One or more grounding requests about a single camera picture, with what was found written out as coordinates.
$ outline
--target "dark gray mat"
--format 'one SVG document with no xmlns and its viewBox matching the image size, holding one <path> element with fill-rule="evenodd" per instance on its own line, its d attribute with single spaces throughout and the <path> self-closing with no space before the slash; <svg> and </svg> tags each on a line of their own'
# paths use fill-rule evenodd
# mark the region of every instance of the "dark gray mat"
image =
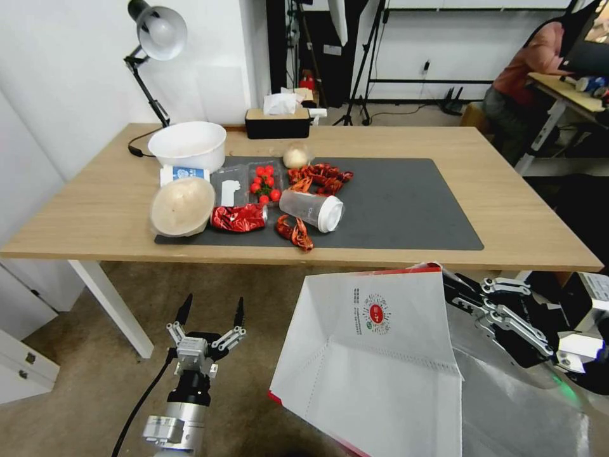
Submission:
<svg viewBox="0 0 609 457">
<path fill-rule="evenodd" d="M 266 159 L 227 157 L 225 166 L 262 160 Z M 354 176 L 337 195 L 345 205 L 345 213 L 337 230 L 322 234 L 316 228 L 307 226 L 316 247 L 465 251 L 484 248 L 431 159 L 326 160 L 341 171 L 352 171 Z M 198 235 L 188 238 L 157 236 L 155 242 L 290 246 L 289 241 L 275 231 L 275 222 L 280 214 L 278 208 L 271 208 L 266 228 L 255 232 L 232 234 L 208 226 Z"/>
</svg>

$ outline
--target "black lamp arm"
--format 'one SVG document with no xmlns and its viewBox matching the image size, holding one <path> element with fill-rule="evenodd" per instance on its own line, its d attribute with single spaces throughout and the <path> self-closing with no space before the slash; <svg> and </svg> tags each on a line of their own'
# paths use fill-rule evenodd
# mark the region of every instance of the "black lamp arm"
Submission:
<svg viewBox="0 0 609 457">
<path fill-rule="evenodd" d="M 129 70 L 131 71 L 131 73 L 133 74 L 133 77 L 140 85 L 142 92 L 144 92 L 144 95 L 148 99 L 148 103 L 150 104 L 150 107 L 154 111 L 154 114 L 156 114 L 157 117 L 160 119 L 160 123 L 163 125 L 163 127 L 167 127 L 167 126 L 169 126 L 169 122 L 170 122 L 169 115 L 165 111 L 165 108 L 163 108 L 163 105 L 161 105 L 158 100 L 156 100 L 152 97 L 152 95 L 150 94 L 150 91 L 146 87 L 146 84 L 144 84 L 144 82 L 141 80 L 140 73 L 138 72 L 138 67 L 141 64 L 147 62 L 149 59 L 148 56 L 143 57 L 143 58 L 136 57 L 136 55 L 140 51 L 141 51 L 141 46 L 138 46 L 137 48 L 135 48 L 135 50 L 131 54 L 129 54 L 127 57 L 125 57 L 124 61 L 127 64 L 127 66 L 129 67 Z"/>
</svg>

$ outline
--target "desk lamp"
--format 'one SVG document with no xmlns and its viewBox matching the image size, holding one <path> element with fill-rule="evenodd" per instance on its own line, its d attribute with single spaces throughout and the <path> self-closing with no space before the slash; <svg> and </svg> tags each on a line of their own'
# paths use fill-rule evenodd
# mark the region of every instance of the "desk lamp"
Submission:
<svg viewBox="0 0 609 457">
<path fill-rule="evenodd" d="M 149 58 L 170 60 L 178 56 L 186 44 L 187 28 L 182 16 L 163 6 L 150 6 L 144 0 L 131 0 L 127 6 L 129 16 L 136 23 L 139 46 L 125 57 L 129 70 L 146 95 L 154 114 L 163 127 L 169 125 L 169 116 L 158 100 L 152 98 L 146 84 L 141 80 L 138 67 Z M 146 55 L 138 57 L 143 51 Z"/>
</svg>

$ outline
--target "clear plastic tray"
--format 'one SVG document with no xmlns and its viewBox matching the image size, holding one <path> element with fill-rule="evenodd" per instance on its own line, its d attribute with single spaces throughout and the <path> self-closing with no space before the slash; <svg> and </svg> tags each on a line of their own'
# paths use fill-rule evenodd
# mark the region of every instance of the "clear plastic tray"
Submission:
<svg viewBox="0 0 609 457">
<path fill-rule="evenodd" d="M 285 182 L 287 182 L 287 177 L 284 177 L 285 168 L 279 163 L 277 160 L 265 161 L 265 162 L 250 162 L 247 164 L 247 195 L 249 197 L 250 203 L 258 203 L 258 196 L 249 191 L 249 186 L 253 182 L 256 177 L 256 167 L 265 167 L 270 165 L 273 167 L 273 179 L 275 180 L 275 184 L 273 186 L 274 189 L 279 189 L 282 192 L 285 190 Z M 279 206 L 279 202 L 269 201 L 269 206 Z"/>
<path fill-rule="evenodd" d="M 235 165 L 220 168 L 211 175 L 211 185 L 216 191 L 216 206 L 222 205 L 222 183 L 224 181 L 237 181 L 240 188 L 234 193 L 234 205 L 243 206 L 249 203 L 249 181 L 247 179 L 247 165 Z"/>
</svg>

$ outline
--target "monitor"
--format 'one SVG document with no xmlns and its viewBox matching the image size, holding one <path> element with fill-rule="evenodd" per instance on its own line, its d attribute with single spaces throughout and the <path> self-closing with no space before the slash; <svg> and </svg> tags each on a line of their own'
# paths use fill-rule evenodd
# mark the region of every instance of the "monitor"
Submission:
<svg viewBox="0 0 609 457">
<path fill-rule="evenodd" d="M 580 76 L 609 77 L 609 1 L 599 2 L 566 54 L 561 69 Z"/>
</svg>

